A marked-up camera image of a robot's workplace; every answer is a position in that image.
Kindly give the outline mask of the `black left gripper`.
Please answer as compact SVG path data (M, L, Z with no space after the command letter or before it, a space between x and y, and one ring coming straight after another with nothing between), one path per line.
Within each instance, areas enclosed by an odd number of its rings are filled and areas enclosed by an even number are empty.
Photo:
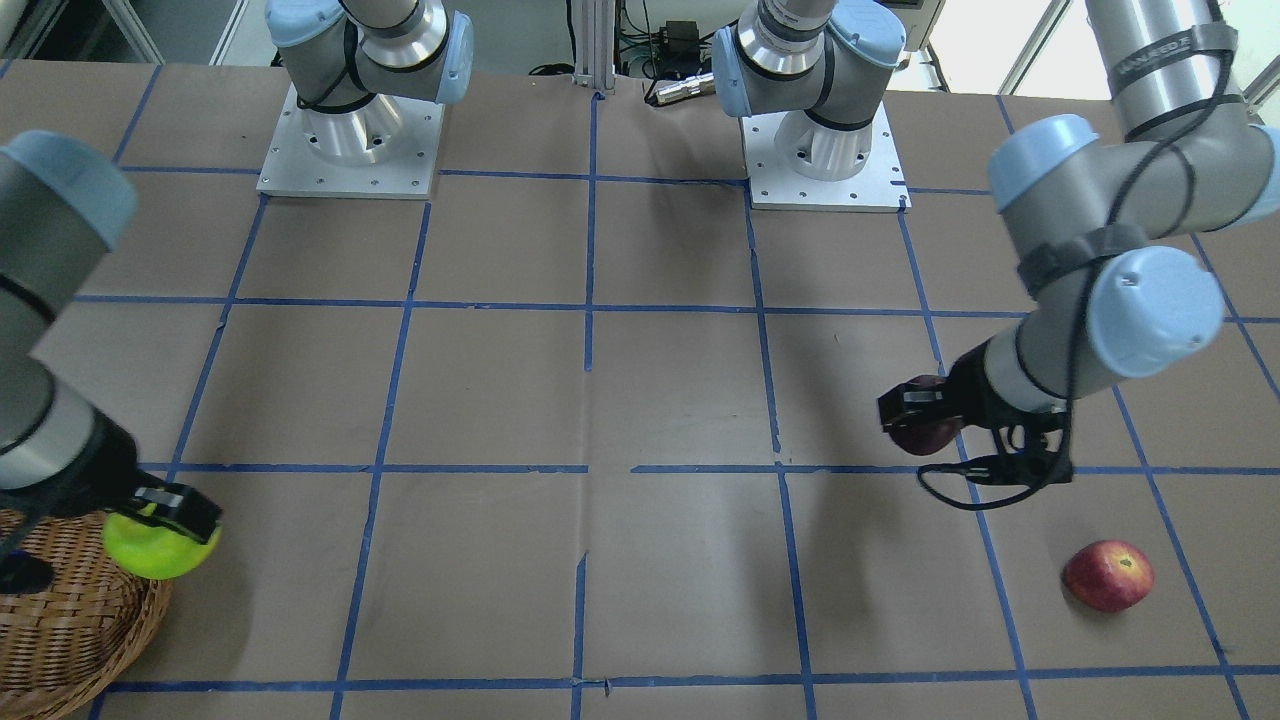
M1012 452L1024 450L1039 433L1048 448L1060 445L1062 429L1071 428L1071 401L1066 388L1038 379L1024 359L1018 338L991 338L964 354L945 386L895 386L877 400L879 428L905 430L964 418L965 427L991 434Z

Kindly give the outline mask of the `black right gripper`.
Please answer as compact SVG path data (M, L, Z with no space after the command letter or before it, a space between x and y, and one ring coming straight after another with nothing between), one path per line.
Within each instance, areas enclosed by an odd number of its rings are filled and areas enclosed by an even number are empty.
M211 544L221 529L223 507L182 483L146 486L131 433L96 410L90 438L70 464L51 478L20 489L3 489L1 507L36 518L79 518L99 510L131 512L145 527Z

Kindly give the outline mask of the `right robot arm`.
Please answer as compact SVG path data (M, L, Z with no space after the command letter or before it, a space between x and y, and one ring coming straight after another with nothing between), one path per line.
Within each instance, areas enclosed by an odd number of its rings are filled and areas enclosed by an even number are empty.
M291 77L262 164L275 196L430 190L443 109L474 68L475 28L442 1L270 1ZM32 352L137 208L122 170L65 135L3 147L3 506L27 527L106 511L210 544L221 510L142 471L133 438Z

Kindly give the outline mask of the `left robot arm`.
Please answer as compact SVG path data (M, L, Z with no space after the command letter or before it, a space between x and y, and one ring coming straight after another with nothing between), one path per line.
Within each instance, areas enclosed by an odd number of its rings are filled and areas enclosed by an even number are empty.
M1078 115L1023 127L992 154L992 199L1036 310L878 402L886 434L928 456L963 428L1068 433L1074 402L1144 378L1219 332L1211 274L1164 237L1277 210L1277 131L1248 120L1236 31L1216 1L1089 1L1121 143ZM724 113L777 115L774 165L810 186L872 159L874 118L906 45L876 1L754 1L712 41Z

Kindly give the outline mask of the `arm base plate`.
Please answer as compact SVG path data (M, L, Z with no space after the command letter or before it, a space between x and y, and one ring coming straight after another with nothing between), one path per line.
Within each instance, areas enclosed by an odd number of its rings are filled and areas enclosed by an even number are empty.
M804 111L740 120L751 205L762 210L896 213L913 206L883 104L836 131Z
M378 95L337 115L300 108L289 88L256 188L273 197L426 201L444 105Z

